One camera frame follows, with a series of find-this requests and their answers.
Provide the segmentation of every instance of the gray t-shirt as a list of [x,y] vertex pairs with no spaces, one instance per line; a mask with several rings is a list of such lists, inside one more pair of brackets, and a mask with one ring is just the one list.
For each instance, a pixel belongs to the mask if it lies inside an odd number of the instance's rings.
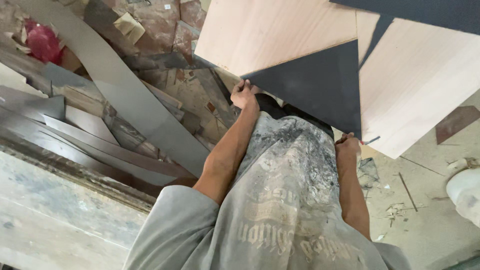
[[410,269],[398,247],[342,220],[337,179],[331,137],[262,112],[222,205],[164,188],[124,269]]

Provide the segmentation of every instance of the concrete floor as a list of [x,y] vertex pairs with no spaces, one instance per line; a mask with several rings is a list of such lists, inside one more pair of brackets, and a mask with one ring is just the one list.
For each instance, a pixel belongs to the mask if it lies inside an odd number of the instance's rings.
[[[480,109],[480,91],[462,106]],[[447,197],[445,185],[458,170],[447,165],[461,158],[480,160],[480,120],[475,121],[441,145],[436,143],[435,128],[393,160],[373,152],[380,183],[365,191],[370,212],[372,240],[399,246],[413,269],[440,270],[478,254],[480,228],[462,218]],[[401,173],[418,212],[407,195]],[[387,209],[404,204],[403,216],[391,222]]]

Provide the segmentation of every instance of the man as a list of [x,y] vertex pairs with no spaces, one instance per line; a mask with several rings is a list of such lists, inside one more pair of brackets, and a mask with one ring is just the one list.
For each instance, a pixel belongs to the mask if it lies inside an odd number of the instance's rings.
[[239,118],[193,188],[162,190],[124,268],[410,269],[398,247],[371,242],[358,139],[334,143],[325,123],[257,90],[235,86]]

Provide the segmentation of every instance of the red plastic bag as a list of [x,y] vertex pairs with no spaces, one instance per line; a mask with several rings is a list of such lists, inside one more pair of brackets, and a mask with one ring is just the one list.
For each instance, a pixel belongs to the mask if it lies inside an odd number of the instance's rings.
[[25,20],[27,32],[26,45],[32,50],[31,55],[43,63],[61,63],[62,50],[60,41],[50,27],[37,24],[33,20]]

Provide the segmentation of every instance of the black triangular panel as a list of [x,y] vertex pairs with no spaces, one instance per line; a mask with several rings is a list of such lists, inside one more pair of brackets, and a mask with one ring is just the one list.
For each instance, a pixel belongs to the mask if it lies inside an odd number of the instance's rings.
[[361,139],[358,41],[243,76],[332,127]]

